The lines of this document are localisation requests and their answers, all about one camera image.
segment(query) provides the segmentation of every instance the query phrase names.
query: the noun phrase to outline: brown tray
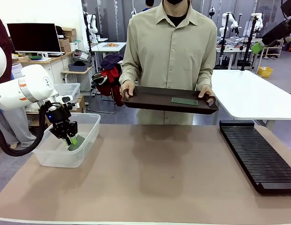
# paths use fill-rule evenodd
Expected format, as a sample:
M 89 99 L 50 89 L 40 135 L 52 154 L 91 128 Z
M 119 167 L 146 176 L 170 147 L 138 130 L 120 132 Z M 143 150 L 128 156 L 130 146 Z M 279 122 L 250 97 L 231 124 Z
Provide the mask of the brown tray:
M 199 91 L 138 86 L 135 87 L 133 96 L 129 99 L 126 98 L 126 92 L 128 90 L 124 91 L 122 102 L 129 108 L 197 114 L 213 114 L 219 109 L 215 104 L 215 97 L 205 95 L 203 98 L 199 98 Z M 172 103 L 172 98 L 195 99 L 198 100 L 199 105 Z M 210 98 L 213 99 L 213 103 L 208 105 L 207 100 Z

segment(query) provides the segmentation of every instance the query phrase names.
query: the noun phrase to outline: tray handle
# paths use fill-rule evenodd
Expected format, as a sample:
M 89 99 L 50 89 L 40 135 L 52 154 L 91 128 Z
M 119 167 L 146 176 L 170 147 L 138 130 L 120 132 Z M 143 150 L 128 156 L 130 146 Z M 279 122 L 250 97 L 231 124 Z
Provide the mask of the tray handle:
M 207 102 L 209 99 L 213 100 L 213 103 L 211 105 Z M 206 103 L 208 104 L 209 108 L 211 108 L 211 109 L 217 108 L 216 98 L 214 96 L 209 96 L 208 94 L 205 94 L 205 100 L 206 100 Z
M 130 99 L 129 89 L 123 90 L 123 98 L 126 99 L 127 101 Z

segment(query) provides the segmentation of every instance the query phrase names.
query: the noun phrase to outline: green object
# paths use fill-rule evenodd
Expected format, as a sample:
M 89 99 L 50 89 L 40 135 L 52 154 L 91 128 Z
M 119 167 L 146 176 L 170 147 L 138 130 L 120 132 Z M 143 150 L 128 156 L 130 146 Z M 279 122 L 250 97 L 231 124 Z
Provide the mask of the green object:
M 85 138 L 78 135 L 76 138 L 73 138 L 73 137 L 70 138 L 70 140 L 72 144 L 69 146 L 69 151 L 74 151 L 74 150 L 77 150 L 81 146 Z
M 251 48 L 252 52 L 254 54 L 257 54 L 258 52 L 260 52 L 264 47 L 261 45 L 260 42 L 257 42 L 256 44 L 254 44 Z
M 179 104 L 185 104 L 185 105 L 199 105 L 199 102 L 194 99 L 186 99 L 186 98 L 179 98 L 179 97 L 173 97 L 172 103 L 179 103 Z
M 40 55 L 30 56 L 29 59 L 30 60 L 40 60 L 40 59 L 42 59 L 42 56 L 40 56 Z

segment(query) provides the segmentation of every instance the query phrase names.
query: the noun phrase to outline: yellow basket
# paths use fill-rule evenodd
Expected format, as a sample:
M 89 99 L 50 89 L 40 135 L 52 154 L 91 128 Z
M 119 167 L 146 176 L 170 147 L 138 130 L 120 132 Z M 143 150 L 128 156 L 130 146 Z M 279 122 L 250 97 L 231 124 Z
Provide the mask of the yellow basket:
M 270 77 L 273 72 L 273 69 L 270 67 L 259 67 L 258 75 L 262 77 Z

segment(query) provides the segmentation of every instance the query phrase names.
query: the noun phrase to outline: shirt collar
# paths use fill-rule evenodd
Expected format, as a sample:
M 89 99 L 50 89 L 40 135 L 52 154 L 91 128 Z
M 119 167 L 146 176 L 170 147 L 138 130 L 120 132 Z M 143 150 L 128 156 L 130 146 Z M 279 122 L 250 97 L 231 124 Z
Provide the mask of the shirt collar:
M 198 25 L 198 19 L 197 19 L 197 12 L 195 12 L 192 9 L 191 4 L 189 5 L 188 8 L 188 12 L 187 12 L 187 16 L 186 16 L 186 20 L 188 22 L 191 22 L 194 25 Z M 156 24 L 158 24 L 160 21 L 162 21 L 163 19 L 167 20 L 168 16 L 166 15 L 164 8 L 163 8 L 163 1 L 161 1 L 160 5 L 157 7 L 156 9 Z

